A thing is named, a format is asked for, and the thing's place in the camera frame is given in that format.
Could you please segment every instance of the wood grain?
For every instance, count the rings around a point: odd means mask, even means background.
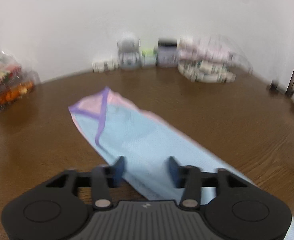
[[[236,81],[228,84],[192,83],[171,68],[85,73],[40,85],[0,113],[0,213],[11,199],[66,168],[89,171],[104,163],[76,129],[68,106],[109,86],[285,201],[294,214],[294,107],[256,78],[234,71]],[[88,190],[80,195],[90,201]],[[128,184],[112,196],[142,199]]]

